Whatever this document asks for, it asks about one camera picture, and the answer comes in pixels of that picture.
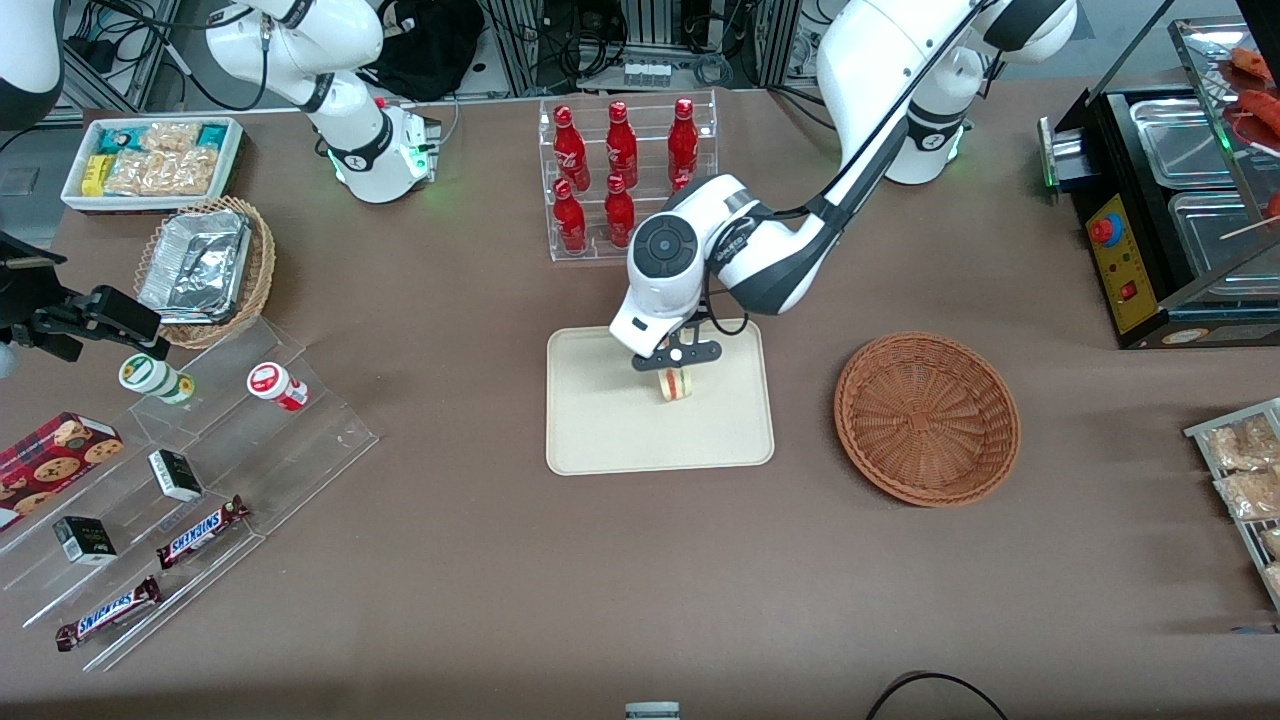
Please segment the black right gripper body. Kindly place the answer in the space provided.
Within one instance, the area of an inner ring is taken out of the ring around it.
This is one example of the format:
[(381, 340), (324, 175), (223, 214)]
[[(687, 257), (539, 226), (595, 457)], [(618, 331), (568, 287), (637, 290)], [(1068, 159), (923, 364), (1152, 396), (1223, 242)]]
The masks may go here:
[(38, 348), (44, 334), (68, 334), (81, 342), (96, 340), (79, 301), (84, 297), (61, 284), (56, 266), (63, 255), (1, 236), (3, 342)]

